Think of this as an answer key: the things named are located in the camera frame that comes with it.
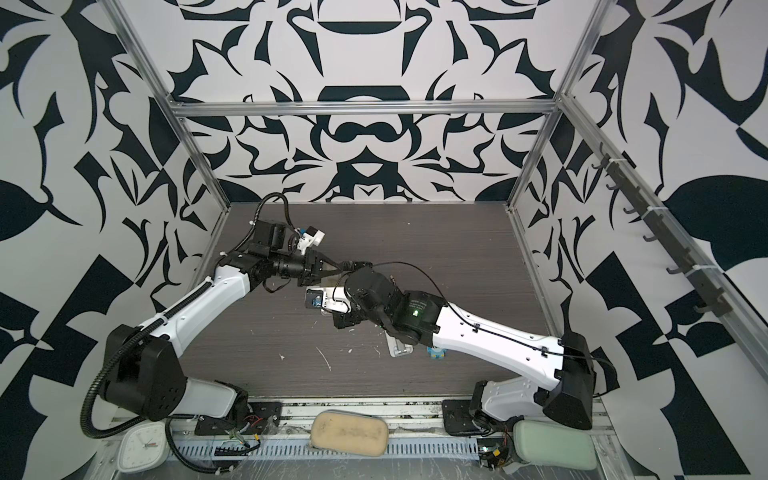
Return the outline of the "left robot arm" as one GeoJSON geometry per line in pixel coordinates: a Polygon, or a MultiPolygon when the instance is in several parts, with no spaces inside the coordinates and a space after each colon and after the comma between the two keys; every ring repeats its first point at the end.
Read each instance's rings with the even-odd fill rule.
{"type": "Polygon", "coordinates": [[[221,313],[271,278],[305,287],[363,267],[361,261],[335,262],[317,251],[323,237],[313,227],[296,231],[286,223],[252,222],[246,237],[181,300],[137,327],[121,325],[110,333],[85,405],[101,398],[151,421],[235,413],[246,393],[186,376],[180,358],[221,313]]]}

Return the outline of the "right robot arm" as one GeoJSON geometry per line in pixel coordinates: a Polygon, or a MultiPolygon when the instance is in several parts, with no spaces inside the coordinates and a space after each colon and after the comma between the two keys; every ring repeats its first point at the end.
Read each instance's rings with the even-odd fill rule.
{"type": "Polygon", "coordinates": [[[573,429],[593,426],[596,374],[584,336],[532,334],[472,314],[443,296],[401,290],[371,267],[324,289],[319,302],[339,329],[370,321],[404,345],[424,345],[479,358],[517,374],[480,381],[470,415],[487,428],[514,417],[543,415],[573,429]]]}

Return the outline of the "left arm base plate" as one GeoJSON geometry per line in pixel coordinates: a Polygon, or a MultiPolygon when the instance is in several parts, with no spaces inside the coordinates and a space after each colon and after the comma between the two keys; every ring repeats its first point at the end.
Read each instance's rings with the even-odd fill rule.
{"type": "Polygon", "coordinates": [[[236,429],[241,435],[260,435],[280,425],[282,407],[283,403],[279,401],[249,402],[248,405],[240,402],[225,417],[199,419],[194,433],[197,436],[216,436],[236,429]]]}

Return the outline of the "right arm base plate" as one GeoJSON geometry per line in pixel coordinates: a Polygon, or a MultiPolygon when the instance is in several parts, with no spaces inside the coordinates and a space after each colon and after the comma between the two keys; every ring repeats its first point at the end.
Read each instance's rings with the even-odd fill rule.
{"type": "Polygon", "coordinates": [[[444,399],[441,402],[443,428],[450,436],[477,436],[481,431],[473,423],[469,412],[470,401],[461,399],[444,399]]]}

